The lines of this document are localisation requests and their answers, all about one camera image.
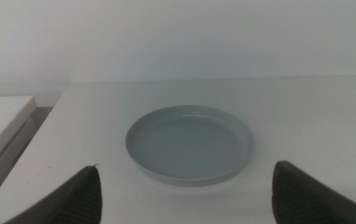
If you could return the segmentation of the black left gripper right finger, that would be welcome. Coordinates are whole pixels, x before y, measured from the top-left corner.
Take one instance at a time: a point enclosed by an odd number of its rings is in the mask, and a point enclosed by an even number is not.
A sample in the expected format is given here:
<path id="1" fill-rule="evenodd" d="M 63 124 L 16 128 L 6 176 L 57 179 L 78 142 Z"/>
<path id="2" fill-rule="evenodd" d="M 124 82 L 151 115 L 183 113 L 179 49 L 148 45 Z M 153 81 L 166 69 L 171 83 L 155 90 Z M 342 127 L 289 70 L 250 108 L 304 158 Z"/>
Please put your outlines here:
<path id="1" fill-rule="evenodd" d="M 288 161 L 274 166 L 271 203 L 276 223 L 356 224 L 356 202 Z"/>

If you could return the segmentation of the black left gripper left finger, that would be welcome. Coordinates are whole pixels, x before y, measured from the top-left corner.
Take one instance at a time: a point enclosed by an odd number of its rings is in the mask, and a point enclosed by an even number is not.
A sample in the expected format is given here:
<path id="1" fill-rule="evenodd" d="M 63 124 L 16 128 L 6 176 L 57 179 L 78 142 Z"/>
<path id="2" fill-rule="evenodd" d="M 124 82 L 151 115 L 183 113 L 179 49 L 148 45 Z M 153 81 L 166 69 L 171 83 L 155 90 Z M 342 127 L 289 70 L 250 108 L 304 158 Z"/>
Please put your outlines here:
<path id="1" fill-rule="evenodd" d="M 99 224 L 103 199 L 96 166 L 86 166 L 42 200 L 8 220 L 13 224 Z"/>

